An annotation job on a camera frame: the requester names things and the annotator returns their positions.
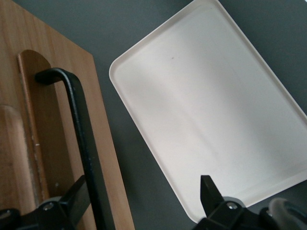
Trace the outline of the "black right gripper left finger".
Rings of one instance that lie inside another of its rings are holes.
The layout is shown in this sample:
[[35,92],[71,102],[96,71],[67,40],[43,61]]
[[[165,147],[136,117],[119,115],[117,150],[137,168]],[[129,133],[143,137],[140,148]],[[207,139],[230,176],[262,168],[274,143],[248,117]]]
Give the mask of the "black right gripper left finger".
[[61,197],[53,197],[35,211],[39,230],[75,230],[90,205],[85,176],[82,175]]

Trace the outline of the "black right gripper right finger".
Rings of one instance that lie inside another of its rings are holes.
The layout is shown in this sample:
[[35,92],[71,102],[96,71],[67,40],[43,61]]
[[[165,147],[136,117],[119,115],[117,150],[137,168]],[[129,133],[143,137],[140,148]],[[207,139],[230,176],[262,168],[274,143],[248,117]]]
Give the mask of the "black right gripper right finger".
[[197,230],[249,230],[243,223],[244,208],[237,202],[226,201],[209,175],[201,176],[201,204],[206,217],[196,225]]

